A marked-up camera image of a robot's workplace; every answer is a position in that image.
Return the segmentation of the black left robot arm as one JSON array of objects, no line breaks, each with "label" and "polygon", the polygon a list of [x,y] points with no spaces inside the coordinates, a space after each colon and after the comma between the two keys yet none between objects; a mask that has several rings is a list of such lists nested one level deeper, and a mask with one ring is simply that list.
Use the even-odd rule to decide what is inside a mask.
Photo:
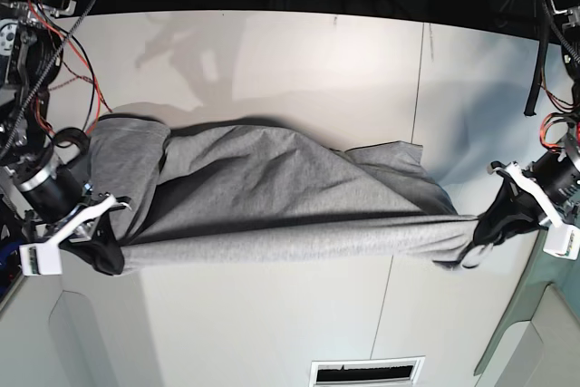
[{"label": "black left robot arm", "polygon": [[[539,0],[538,5],[542,14],[536,65],[524,113],[534,115],[541,92],[555,106],[539,129],[545,153],[524,168],[516,162],[491,162],[490,172],[503,181],[492,205],[478,218],[473,243],[500,245],[543,228],[547,232],[544,252],[575,260],[579,256],[579,0]],[[556,97],[547,87],[546,56],[552,37],[560,43],[573,82],[570,101]]]}]

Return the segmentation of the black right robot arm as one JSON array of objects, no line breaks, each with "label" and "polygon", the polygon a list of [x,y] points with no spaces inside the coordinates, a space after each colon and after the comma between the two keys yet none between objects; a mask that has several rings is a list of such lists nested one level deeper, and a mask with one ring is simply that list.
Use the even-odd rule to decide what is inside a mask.
[{"label": "black right robot arm", "polygon": [[28,204],[19,213],[1,197],[1,266],[24,276],[62,271],[70,252],[107,276],[124,268],[110,214],[128,207],[126,198],[94,194],[74,168],[83,162],[106,102],[94,73],[87,117],[81,128],[56,131],[46,118],[50,92],[71,49],[88,56],[73,29],[57,19],[71,15],[75,0],[4,0],[1,4],[1,176]]}]

